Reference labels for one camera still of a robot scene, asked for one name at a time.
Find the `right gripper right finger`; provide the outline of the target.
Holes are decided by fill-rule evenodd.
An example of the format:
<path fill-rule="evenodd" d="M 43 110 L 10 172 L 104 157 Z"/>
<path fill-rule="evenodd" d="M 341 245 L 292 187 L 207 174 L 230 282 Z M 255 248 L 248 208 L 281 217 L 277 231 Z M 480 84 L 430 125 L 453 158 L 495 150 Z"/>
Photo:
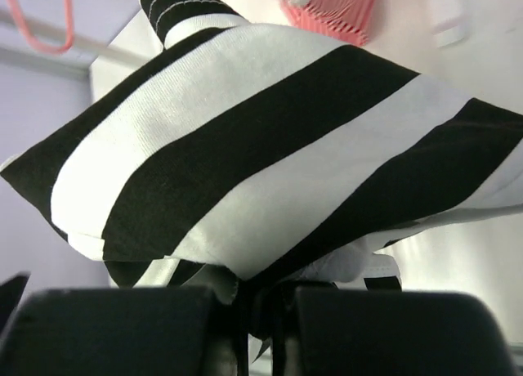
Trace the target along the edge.
<path fill-rule="evenodd" d="M 275 312 L 274 375 L 517 375 L 490 311 L 452 293 L 302 286 Z"/>

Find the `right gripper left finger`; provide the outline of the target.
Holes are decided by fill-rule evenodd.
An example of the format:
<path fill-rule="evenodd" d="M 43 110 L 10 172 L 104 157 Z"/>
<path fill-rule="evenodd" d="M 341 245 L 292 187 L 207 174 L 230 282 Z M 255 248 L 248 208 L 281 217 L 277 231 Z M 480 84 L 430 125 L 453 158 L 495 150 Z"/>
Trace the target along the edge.
<path fill-rule="evenodd" d="M 1 344 L 3 375 L 246 375 L 232 307 L 203 287 L 48 290 Z"/>

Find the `black white striped tank top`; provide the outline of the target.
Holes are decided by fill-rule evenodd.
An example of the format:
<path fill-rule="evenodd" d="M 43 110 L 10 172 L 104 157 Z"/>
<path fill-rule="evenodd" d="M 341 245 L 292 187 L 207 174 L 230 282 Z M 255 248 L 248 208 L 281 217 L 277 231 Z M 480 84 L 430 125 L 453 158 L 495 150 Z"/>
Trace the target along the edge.
<path fill-rule="evenodd" d="M 163 50 L 1 176 L 120 288 L 400 289 L 382 249 L 520 213 L 522 117 L 222 0 L 139 0 Z"/>

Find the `pink wire hanger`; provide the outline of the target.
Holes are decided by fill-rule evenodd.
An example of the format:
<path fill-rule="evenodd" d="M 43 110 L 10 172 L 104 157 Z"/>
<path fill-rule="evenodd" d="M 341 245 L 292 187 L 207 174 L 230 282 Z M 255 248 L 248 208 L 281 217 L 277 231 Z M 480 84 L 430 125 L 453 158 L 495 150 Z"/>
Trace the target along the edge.
<path fill-rule="evenodd" d="M 73 47 L 73 0 L 63 0 L 65 13 L 63 29 L 42 20 L 27 17 L 18 0 L 6 0 L 6 3 L 7 10 L 1 10 L 1 22 L 16 28 L 36 52 L 61 55 Z"/>

